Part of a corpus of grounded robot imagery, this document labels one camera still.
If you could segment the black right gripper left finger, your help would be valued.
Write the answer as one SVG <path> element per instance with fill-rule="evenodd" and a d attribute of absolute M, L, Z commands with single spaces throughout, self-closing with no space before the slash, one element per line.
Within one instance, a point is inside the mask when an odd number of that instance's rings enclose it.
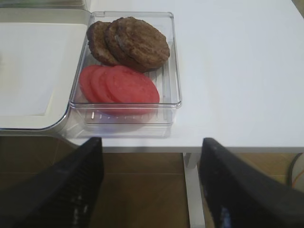
<path fill-rule="evenodd" d="M 104 179 L 102 139 L 90 138 L 36 176 L 0 192 L 2 228 L 87 228 Z"/>

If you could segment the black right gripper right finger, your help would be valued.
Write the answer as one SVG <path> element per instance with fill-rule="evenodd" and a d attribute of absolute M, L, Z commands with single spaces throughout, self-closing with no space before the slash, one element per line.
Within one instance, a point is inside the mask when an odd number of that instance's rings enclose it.
<path fill-rule="evenodd" d="M 217 228 L 302 228 L 304 194 L 249 166 L 204 138 L 199 177 Z"/>

